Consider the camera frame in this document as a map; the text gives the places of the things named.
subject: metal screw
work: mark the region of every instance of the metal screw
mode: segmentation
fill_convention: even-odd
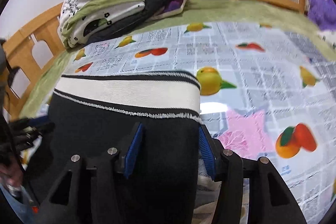
[[[261,161],[262,163],[264,163],[264,164],[269,163],[269,159],[266,158],[266,157],[261,157],[261,158],[260,158],[260,161]]]
[[[111,147],[111,148],[109,148],[109,149],[107,150],[107,153],[109,153],[110,155],[113,155],[113,154],[115,154],[115,153],[117,153],[117,152],[118,152],[118,149],[115,148],[115,147]]]
[[[226,156],[231,156],[233,154],[233,152],[230,149],[224,149],[223,154],[226,155]]]
[[[76,161],[79,160],[79,158],[80,158],[79,155],[73,155],[73,156],[71,157],[71,160],[72,160],[73,162],[76,162]]]

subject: black cable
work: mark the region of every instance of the black cable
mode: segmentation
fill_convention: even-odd
[[[10,98],[9,98],[9,94],[8,92],[6,92],[7,96],[8,96],[8,112],[10,112],[10,107],[11,107],[11,104],[10,104]],[[16,151],[16,148],[15,148],[15,143],[14,143],[14,138],[13,138],[13,135],[11,133],[11,129],[9,128],[8,124],[7,124],[7,121],[5,119],[5,117],[3,115],[0,115],[0,127],[5,131],[7,137],[8,137],[8,140],[10,142],[10,147],[13,151],[13,154],[14,154],[14,158],[16,159],[16,162],[18,163],[19,167],[20,167],[20,170],[21,172],[23,173],[23,175],[26,173],[26,170],[23,168],[22,166],[22,163],[21,163],[21,160],[20,160],[20,157]],[[30,191],[31,193],[33,194],[34,196],[34,199],[35,201],[37,202],[37,204],[40,206],[40,201],[38,200],[37,198],[37,195],[35,194],[34,190],[33,190],[33,187],[31,185],[31,182],[29,179],[26,180],[27,181],[27,184],[30,188]]]

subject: blue gripper pad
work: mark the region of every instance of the blue gripper pad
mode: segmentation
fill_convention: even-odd
[[[140,149],[140,144],[142,141],[143,135],[143,125],[139,124],[138,129],[134,135],[133,141],[125,155],[125,169],[124,169],[124,177],[128,179],[128,177],[133,173],[135,162],[137,160],[137,156]]]
[[[212,153],[206,134],[201,126],[198,128],[198,145],[207,173],[211,179],[214,180],[216,176],[216,159]]]
[[[29,119],[28,126],[30,127],[39,126],[47,122],[50,122],[50,120],[49,120],[48,115],[45,115],[45,116]]]

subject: fruit-patterned sheet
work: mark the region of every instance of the fruit-patterned sheet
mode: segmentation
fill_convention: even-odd
[[[297,33],[203,22],[90,44],[64,74],[181,69],[201,83],[212,136],[242,157],[268,157],[308,223],[317,223],[335,199],[336,64]]]

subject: green bedspread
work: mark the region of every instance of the green bedspread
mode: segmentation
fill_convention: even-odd
[[[316,35],[318,27],[305,16],[289,10],[254,0],[189,0],[184,12],[171,18],[152,21],[141,25],[131,34],[167,28],[191,22],[248,21],[272,25],[282,30],[303,34],[317,46],[329,60],[336,60],[336,54]],[[78,48],[64,51],[53,66],[42,75],[31,92],[20,116],[33,117],[40,105],[55,86],[72,54]]]

